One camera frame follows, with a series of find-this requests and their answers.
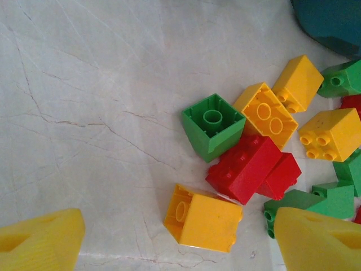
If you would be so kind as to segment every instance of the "green brick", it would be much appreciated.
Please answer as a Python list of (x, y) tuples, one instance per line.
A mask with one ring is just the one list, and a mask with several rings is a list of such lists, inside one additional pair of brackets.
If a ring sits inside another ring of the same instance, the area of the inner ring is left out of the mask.
[(333, 162), (338, 182), (354, 186), (354, 196), (361, 196), (361, 150), (357, 149), (344, 162)]
[(245, 121), (241, 113), (217, 94), (182, 111), (187, 137), (207, 163), (238, 143)]
[(325, 98), (361, 94), (361, 60), (354, 60), (325, 69), (318, 94)]
[(327, 209), (321, 214), (340, 219), (355, 215), (353, 185), (338, 182), (313, 185), (312, 193), (326, 198)]
[(264, 215), (267, 220), (267, 232), (271, 238), (275, 238), (274, 223), (277, 210), (281, 207), (294, 207), (308, 210), (315, 213), (324, 214), (327, 210), (326, 198), (315, 194), (310, 194), (301, 190), (291, 190), (284, 195), (281, 200), (269, 200), (265, 202)]

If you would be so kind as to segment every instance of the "plastic brick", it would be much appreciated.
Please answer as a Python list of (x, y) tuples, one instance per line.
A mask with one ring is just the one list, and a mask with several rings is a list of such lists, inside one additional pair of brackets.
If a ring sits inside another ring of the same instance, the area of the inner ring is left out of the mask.
[(246, 118), (244, 133), (270, 137), (282, 150), (298, 124), (266, 83), (249, 86), (233, 105)]
[(322, 82), (321, 73), (306, 55), (301, 55), (287, 63), (272, 91), (288, 112), (302, 112), (307, 110)]
[(296, 184), (301, 170), (292, 154), (283, 153), (277, 165), (261, 183), (257, 193), (271, 199), (280, 200), (285, 191)]
[(324, 183), (312, 186), (312, 193), (327, 198), (327, 209), (323, 215), (345, 219), (355, 214), (353, 185)]
[(237, 144), (246, 119), (213, 94), (183, 110), (182, 121), (193, 149), (208, 163)]
[(338, 182), (354, 186), (354, 195), (361, 196), (361, 150), (356, 149), (344, 162), (333, 162)]
[(74, 270), (84, 234), (74, 208), (0, 228), (0, 270)]
[(325, 69), (318, 94), (325, 98), (361, 94), (361, 60), (354, 60)]
[(360, 270), (361, 225), (281, 208), (275, 233), (287, 270)]
[(179, 244), (230, 252), (242, 215), (242, 206), (177, 184), (164, 226)]
[(298, 134), (309, 158), (343, 162), (361, 145), (361, 121), (354, 108), (321, 111)]
[(206, 180), (219, 193), (246, 204), (281, 156), (269, 137), (242, 135), (239, 143), (209, 168)]

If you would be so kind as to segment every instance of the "floor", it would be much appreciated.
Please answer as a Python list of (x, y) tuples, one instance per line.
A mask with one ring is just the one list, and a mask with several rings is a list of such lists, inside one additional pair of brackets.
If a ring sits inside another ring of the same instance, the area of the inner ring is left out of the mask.
[[(175, 183), (205, 190), (208, 165), (179, 114), (232, 103), (307, 54), (345, 62), (299, 29), (288, 0), (1, 0), (0, 226), (68, 207), (86, 236), (76, 270), (285, 270), (262, 205), (244, 207), (231, 253), (179, 246), (162, 220)], [(339, 100), (315, 97), (300, 126)], [(297, 188), (336, 180), (305, 159)]]

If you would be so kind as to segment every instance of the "toy block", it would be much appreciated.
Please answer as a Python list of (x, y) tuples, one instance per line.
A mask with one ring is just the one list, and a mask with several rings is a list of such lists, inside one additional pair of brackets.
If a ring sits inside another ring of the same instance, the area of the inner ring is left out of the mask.
[(325, 69), (318, 94), (325, 98), (361, 94), (361, 60), (354, 60)]
[(193, 149), (208, 163), (238, 143), (246, 119), (213, 94), (183, 110), (182, 121)]
[(312, 193), (326, 198), (327, 209), (323, 215), (345, 219), (353, 217), (354, 207), (354, 187), (338, 182), (313, 185)]
[(280, 150), (298, 127), (266, 83), (246, 88), (233, 106), (247, 118), (244, 134), (270, 137)]
[(354, 108), (321, 111), (298, 134), (307, 157), (343, 162), (361, 145), (361, 121)]
[(208, 170), (206, 180), (219, 193), (246, 204), (281, 159), (269, 137), (243, 136)]
[(230, 252), (242, 215), (242, 206), (176, 184), (163, 224), (179, 244)]
[(361, 150), (356, 149), (344, 162), (333, 162), (339, 183), (354, 186), (354, 195), (361, 196)]
[(305, 209), (316, 213), (324, 213), (327, 211), (326, 198), (310, 194), (301, 190), (291, 190), (285, 193), (281, 200), (271, 199), (264, 203), (264, 216), (267, 220), (267, 232), (271, 238), (277, 238), (274, 232), (274, 223), (278, 209), (281, 207), (294, 207)]
[(322, 82), (321, 73), (306, 55), (301, 55), (287, 63), (272, 91), (288, 112), (302, 112), (307, 110)]
[(292, 154), (283, 153), (277, 165), (261, 183), (257, 193), (271, 199), (280, 200), (285, 191), (296, 184), (301, 170)]
[(340, 109), (344, 108), (356, 108), (361, 119), (361, 94), (343, 97)]

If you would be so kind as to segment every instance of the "yellow brick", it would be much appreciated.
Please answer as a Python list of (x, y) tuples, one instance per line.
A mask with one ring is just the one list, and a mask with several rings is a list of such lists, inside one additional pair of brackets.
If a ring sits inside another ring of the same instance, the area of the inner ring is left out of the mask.
[(361, 121), (355, 108), (321, 111), (298, 134), (309, 158), (343, 162), (361, 145)]
[(241, 219), (241, 206), (177, 184), (164, 226), (179, 244), (230, 252)]
[(287, 63), (272, 91), (288, 112), (302, 112), (307, 110), (322, 82), (321, 73), (306, 55), (301, 55)]
[(280, 150), (298, 127), (266, 83), (246, 88), (233, 107), (247, 118), (244, 134), (268, 136)]

